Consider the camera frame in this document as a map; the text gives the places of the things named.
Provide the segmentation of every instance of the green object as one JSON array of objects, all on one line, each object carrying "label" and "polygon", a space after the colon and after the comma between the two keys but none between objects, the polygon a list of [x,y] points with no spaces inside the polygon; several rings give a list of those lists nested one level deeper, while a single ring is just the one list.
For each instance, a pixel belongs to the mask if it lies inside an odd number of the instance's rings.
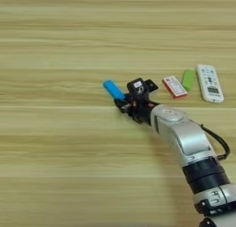
[{"label": "green object", "polygon": [[187,69],[184,71],[183,78],[182,78],[182,86],[186,90],[190,90],[191,87],[193,86],[194,74],[195,74],[195,71],[192,69]]}]

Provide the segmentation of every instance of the wood grain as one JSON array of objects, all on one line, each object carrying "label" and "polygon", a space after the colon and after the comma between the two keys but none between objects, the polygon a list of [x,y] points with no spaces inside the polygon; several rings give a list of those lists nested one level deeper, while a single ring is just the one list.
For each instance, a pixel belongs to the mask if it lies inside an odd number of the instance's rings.
[{"label": "wood grain", "polygon": [[[235,182],[235,3],[0,0],[0,225],[197,226],[168,145],[119,114],[102,81],[155,80],[153,100],[226,138]],[[161,85],[197,64],[218,70],[222,104],[204,102],[197,80],[178,101]]]}]

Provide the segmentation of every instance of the blue cylinder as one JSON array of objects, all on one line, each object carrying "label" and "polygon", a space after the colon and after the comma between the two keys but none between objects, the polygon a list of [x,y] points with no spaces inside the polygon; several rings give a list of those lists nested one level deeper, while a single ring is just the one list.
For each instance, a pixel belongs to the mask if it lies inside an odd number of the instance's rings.
[{"label": "blue cylinder", "polygon": [[121,90],[114,84],[112,80],[106,80],[103,82],[103,87],[110,93],[114,99],[124,99],[125,96]]}]

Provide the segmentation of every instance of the black cable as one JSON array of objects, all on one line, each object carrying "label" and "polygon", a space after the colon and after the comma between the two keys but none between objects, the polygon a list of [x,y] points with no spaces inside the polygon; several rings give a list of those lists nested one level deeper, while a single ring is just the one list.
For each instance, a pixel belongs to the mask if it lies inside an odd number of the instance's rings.
[{"label": "black cable", "polygon": [[218,155],[218,159],[220,161],[227,159],[229,157],[229,155],[230,155],[230,147],[227,144],[227,142],[222,137],[220,137],[219,135],[215,134],[214,132],[212,132],[208,128],[204,127],[204,125],[201,125],[201,128],[205,132],[207,132],[211,137],[213,137],[223,147],[223,149],[225,150],[225,154]]}]

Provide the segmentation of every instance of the red and white package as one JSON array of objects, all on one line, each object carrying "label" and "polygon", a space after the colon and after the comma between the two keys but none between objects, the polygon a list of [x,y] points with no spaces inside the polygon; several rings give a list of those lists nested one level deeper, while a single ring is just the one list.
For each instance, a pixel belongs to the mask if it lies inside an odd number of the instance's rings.
[{"label": "red and white package", "polygon": [[185,97],[188,94],[175,76],[164,78],[162,80],[162,83],[165,85],[165,87],[171,93],[174,99]]}]

